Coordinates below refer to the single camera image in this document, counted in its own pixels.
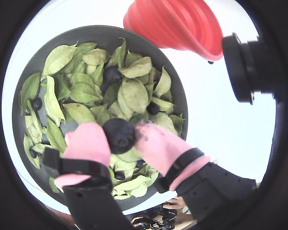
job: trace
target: black strap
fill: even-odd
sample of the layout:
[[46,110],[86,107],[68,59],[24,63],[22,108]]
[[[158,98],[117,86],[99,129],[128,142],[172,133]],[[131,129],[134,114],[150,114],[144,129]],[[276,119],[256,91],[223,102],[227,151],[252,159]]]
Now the black strap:
[[181,174],[181,172],[197,158],[203,156],[204,153],[198,148],[190,149],[180,155],[170,167],[168,173],[155,182],[155,187],[159,193],[169,190],[173,181]]
[[64,186],[68,209],[81,230],[134,229],[111,194],[111,180],[90,178]]
[[45,148],[43,165],[46,173],[53,178],[68,173],[110,178],[109,169],[105,165],[96,161],[61,158],[56,149]]

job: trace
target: white background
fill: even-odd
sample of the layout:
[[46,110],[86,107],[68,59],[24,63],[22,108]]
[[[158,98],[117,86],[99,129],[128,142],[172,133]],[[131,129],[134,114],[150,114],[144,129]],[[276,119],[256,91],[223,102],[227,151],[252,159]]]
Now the white background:
[[[123,28],[123,17],[133,0],[53,0],[31,21],[17,43],[6,72],[2,95],[3,129],[13,163],[28,190],[46,205],[68,213],[67,207],[49,197],[26,171],[12,132],[12,100],[18,79],[30,58],[53,37],[85,25]],[[237,33],[242,42],[256,40],[257,32],[246,12],[233,0],[206,0],[223,35]],[[187,142],[212,160],[242,177],[260,182],[264,176],[275,122],[271,95],[255,94],[254,105],[238,103],[232,91],[224,59],[209,65],[190,51],[162,50],[184,86],[189,127]],[[156,195],[125,214],[137,212],[175,196]]]

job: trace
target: green leaf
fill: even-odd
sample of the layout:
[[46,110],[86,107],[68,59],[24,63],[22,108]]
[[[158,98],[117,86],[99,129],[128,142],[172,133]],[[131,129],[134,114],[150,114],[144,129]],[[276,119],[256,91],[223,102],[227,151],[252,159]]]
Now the green leaf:
[[90,85],[80,82],[71,87],[70,97],[79,103],[94,103],[102,101],[102,95],[98,86],[94,85],[93,89]]
[[65,139],[61,130],[49,117],[47,117],[47,138],[52,147],[58,149],[63,154],[66,148]]
[[55,95],[54,87],[53,77],[47,76],[47,91],[44,96],[45,109],[48,116],[54,120],[56,125],[59,127],[61,120],[65,121],[65,117]]
[[126,153],[117,155],[117,157],[120,158],[124,162],[134,162],[134,161],[138,161],[142,159],[139,151],[135,147],[132,147]]
[[86,83],[91,86],[92,89],[95,88],[95,83],[90,75],[85,73],[75,73],[71,77],[71,85],[75,85],[77,83]]
[[167,93],[163,94],[160,99],[167,101],[167,102],[173,102],[173,96],[171,93],[171,90],[169,90]]
[[150,118],[152,122],[154,122],[155,124],[177,135],[177,131],[173,125],[172,119],[169,118],[165,113],[158,113],[157,115],[151,115]]
[[94,81],[94,83],[100,87],[103,81],[103,73],[104,73],[104,63],[100,64],[98,68],[90,75]]
[[173,125],[177,131],[178,136],[181,135],[182,132],[182,125],[183,125],[183,118],[176,115],[171,115],[169,118],[172,119]]
[[153,98],[154,84],[146,85],[145,88],[148,94],[148,104],[149,104]]
[[136,189],[137,187],[139,187],[142,183],[149,181],[150,178],[147,178],[145,176],[138,176],[137,178],[131,180],[131,181],[127,181],[124,183],[121,183],[117,186],[115,186],[113,189],[115,190],[124,190],[124,191],[131,191],[133,189]]
[[41,154],[44,154],[45,148],[55,149],[55,148],[52,147],[51,145],[44,145],[44,144],[42,144],[42,143],[38,143],[38,144],[36,144],[36,145],[34,145],[34,146],[32,147],[32,149],[33,149],[35,152],[38,152],[38,153],[41,153]]
[[124,79],[122,91],[129,108],[136,113],[144,113],[148,106],[148,94],[144,85],[137,79]]
[[134,196],[135,198],[142,197],[147,193],[147,185],[146,183],[142,183],[139,187],[133,189],[130,195]]
[[108,105],[108,108],[117,100],[117,96],[120,89],[120,81],[117,81],[109,86],[109,88],[106,90],[105,96],[104,96],[104,104]]
[[125,60],[125,67],[129,67],[132,63],[136,62],[141,58],[138,58],[134,53],[127,51],[127,56]]
[[137,80],[142,82],[143,85],[147,85],[149,82],[149,74],[146,74],[145,76],[138,77]]
[[40,169],[40,165],[39,165],[39,157],[36,157],[35,159],[31,156],[30,154],[30,148],[33,147],[33,143],[32,140],[25,135],[24,136],[24,151],[25,154],[27,156],[27,158],[29,159],[29,161],[37,168]]
[[120,109],[118,101],[115,101],[108,110],[111,114],[115,115],[116,117],[129,120],[128,117],[122,112]]
[[58,90],[58,100],[61,99],[68,99],[71,91],[69,90],[68,87],[68,79],[64,74],[57,74],[56,78],[58,79],[58,84],[59,84],[59,90]]
[[171,88],[171,84],[172,84],[171,77],[163,67],[161,78],[154,91],[154,94],[157,96],[157,98],[160,98],[163,94],[167,93]]
[[140,121],[148,121],[149,120],[149,114],[147,112],[147,110],[143,113],[143,114],[136,114],[134,115],[132,118],[130,118],[129,122],[131,122],[132,124],[137,124]]
[[34,109],[32,108],[30,101],[28,101],[28,108],[30,109],[32,123],[33,123],[34,127],[36,128],[38,135],[40,137],[42,137],[43,136],[42,125],[41,125],[39,119],[37,118],[36,113],[35,113]]
[[96,121],[91,111],[83,104],[69,103],[63,104],[63,107],[78,124],[86,121]]
[[36,129],[35,125],[33,124],[33,118],[30,115],[24,116],[25,127],[27,129],[27,133],[34,144],[42,142],[42,136],[40,135],[39,131]]
[[66,66],[72,59],[77,47],[61,45],[54,48],[45,61],[43,76],[52,75]]
[[145,182],[147,187],[151,186],[156,181],[158,175],[159,172],[157,171],[157,169],[150,166],[146,168],[145,176],[150,178],[150,180]]
[[136,166],[136,161],[134,161],[134,162],[124,162],[117,155],[111,154],[110,166],[112,168],[114,168],[114,170],[116,172],[134,170],[134,168]]
[[49,178],[49,186],[54,193],[60,193],[61,191],[54,184],[54,179],[52,177]]
[[85,73],[88,75],[91,75],[96,69],[97,69],[97,66],[87,65]]
[[154,81],[158,81],[161,76],[161,73],[155,68],[152,67],[152,70],[149,72],[149,83],[152,84]]
[[124,58],[126,54],[126,40],[123,37],[121,38],[123,39],[123,43],[121,46],[117,47],[114,50],[113,55],[110,58],[110,61],[108,62],[106,68],[110,66],[115,66],[116,64],[118,64],[119,69],[125,67]]
[[96,122],[100,125],[103,126],[103,124],[110,119],[110,114],[108,113],[107,110],[107,104],[103,105],[100,113],[97,115]]
[[110,55],[103,49],[93,49],[83,55],[82,59],[88,65],[98,66],[109,61]]
[[127,78],[136,78],[149,74],[153,64],[150,57],[144,57],[132,63],[129,67],[122,68],[120,72]]
[[93,106],[90,108],[91,113],[94,115],[94,117],[98,117],[100,113],[102,113],[103,110],[107,110],[107,104],[99,105],[99,106]]
[[115,200],[124,200],[124,199],[128,199],[129,197],[131,197],[131,195],[116,195],[113,198]]
[[38,94],[40,83],[40,72],[32,74],[28,77],[19,93],[21,112],[25,112],[28,108],[27,101],[33,100]]
[[119,69],[125,67],[126,40],[125,40],[125,38],[122,38],[122,39],[124,39],[124,41],[123,41],[123,44],[121,45],[120,54],[119,54],[119,58],[118,58]]
[[167,110],[173,108],[173,106],[174,106],[173,103],[163,101],[163,100],[161,100],[159,98],[156,98],[156,97],[152,97],[152,102],[154,102],[157,105],[159,105],[160,111],[167,111]]
[[46,134],[46,132],[47,132],[46,127],[42,127],[42,133],[43,133],[43,134]]
[[118,99],[118,103],[119,103],[121,111],[126,115],[126,117],[129,120],[133,115],[133,111],[127,105],[127,102],[126,102],[125,97],[123,95],[122,86],[119,89],[117,99]]
[[74,73],[75,68],[79,65],[80,62],[82,62],[83,55],[95,49],[96,46],[97,43],[94,42],[83,43],[79,45],[73,54],[72,60],[60,72],[65,74]]

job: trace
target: dried leaf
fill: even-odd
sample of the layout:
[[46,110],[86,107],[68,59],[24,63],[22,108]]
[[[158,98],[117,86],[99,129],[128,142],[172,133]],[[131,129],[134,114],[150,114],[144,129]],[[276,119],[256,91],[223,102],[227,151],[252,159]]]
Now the dried leaf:
[[122,92],[129,108],[136,113],[144,113],[148,106],[148,94],[144,85],[137,79],[124,79]]
[[57,74],[56,79],[58,79],[59,90],[58,90],[58,100],[68,99],[71,91],[68,87],[68,79],[64,74]]
[[30,109],[32,123],[33,123],[34,127],[36,128],[38,135],[40,137],[42,137],[43,136],[42,125],[41,125],[39,119],[37,118],[36,113],[35,113],[34,109],[32,108],[30,101],[28,101],[28,108]]
[[39,89],[39,83],[40,83],[40,72],[32,74],[30,77],[28,77],[19,93],[20,98],[20,108],[22,113],[25,112],[28,108],[28,100],[33,100],[36,98],[38,94]]
[[183,118],[176,115],[171,115],[169,118],[172,119],[173,125],[177,131],[178,136],[181,135],[182,132],[182,125],[183,125]]
[[120,72],[127,78],[136,78],[149,74],[153,64],[150,57],[144,57],[132,63],[129,67],[120,69]]
[[83,104],[69,103],[63,104],[63,107],[78,124],[86,121],[96,121],[91,111]]
[[160,111],[167,111],[174,107],[174,104],[171,102],[166,102],[156,97],[152,97],[152,102],[156,103],[160,107]]
[[113,55],[110,58],[110,61],[108,62],[106,68],[108,68],[110,66],[115,66],[117,64],[119,66],[119,69],[125,67],[124,58],[125,58],[125,54],[126,54],[126,40],[125,40],[125,38],[122,38],[122,39],[123,39],[122,45],[117,47],[114,50]]
[[148,94],[148,104],[149,104],[153,98],[154,84],[146,85],[145,88]]
[[56,149],[56,148],[52,147],[51,145],[44,145],[42,143],[38,143],[38,144],[36,144],[36,145],[34,145],[32,147],[32,149],[35,152],[38,152],[38,153],[41,153],[41,154],[44,154],[45,148]]
[[152,122],[154,122],[155,124],[177,135],[177,131],[173,125],[172,119],[169,118],[165,113],[158,113],[157,115],[151,115],[150,118]]
[[93,89],[90,85],[80,82],[71,87],[70,97],[79,103],[94,103],[102,101],[103,97],[98,86]]
[[171,77],[163,67],[160,81],[154,91],[154,94],[157,96],[157,98],[160,98],[163,94],[167,93],[171,88],[171,84]]
[[31,156],[30,154],[30,148],[33,147],[33,143],[32,140],[25,135],[24,136],[24,151],[25,154],[27,156],[27,158],[29,159],[29,161],[37,168],[40,169],[40,165],[39,165],[39,157],[36,157],[35,159]]
[[51,188],[51,190],[54,193],[60,193],[61,191],[56,187],[56,185],[54,184],[54,179],[52,177],[49,177],[49,186]]
[[62,155],[66,148],[65,139],[60,128],[49,117],[47,117],[47,138],[52,147],[58,149]]
[[138,161],[138,160],[142,159],[139,151],[135,147],[132,147],[126,153],[117,155],[117,157],[120,158],[122,161],[129,162],[129,163],[130,162],[135,162],[135,161]]
[[100,88],[103,81],[104,64],[98,66],[98,68],[90,75],[94,83]]
[[65,122],[64,114],[55,95],[54,79],[47,76],[47,91],[44,96],[45,109],[48,116],[55,121],[57,127],[60,126],[61,120]]
[[61,45],[54,48],[45,61],[43,76],[52,75],[66,66],[72,59],[77,47]]
[[122,86],[119,89],[117,99],[118,99],[118,103],[119,103],[121,111],[126,115],[126,117],[129,120],[133,115],[133,111],[128,107],[128,104],[123,95]]
[[93,49],[87,54],[83,55],[83,61],[92,66],[98,66],[109,61],[110,55],[103,49]]
[[83,43],[79,45],[73,54],[72,60],[62,70],[60,70],[60,73],[73,74],[75,68],[79,65],[80,62],[82,62],[83,55],[95,49],[96,46],[97,43],[94,42]]
[[121,82],[117,81],[109,86],[104,96],[104,104],[108,105],[108,108],[117,100]]

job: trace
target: black mount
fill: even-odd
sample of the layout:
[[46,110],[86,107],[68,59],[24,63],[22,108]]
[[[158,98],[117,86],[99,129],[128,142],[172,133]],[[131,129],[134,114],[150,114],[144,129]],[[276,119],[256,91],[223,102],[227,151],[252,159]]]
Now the black mount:
[[254,92],[280,95],[277,65],[259,37],[258,41],[243,44],[233,33],[223,38],[222,46],[231,86],[239,102],[252,104]]

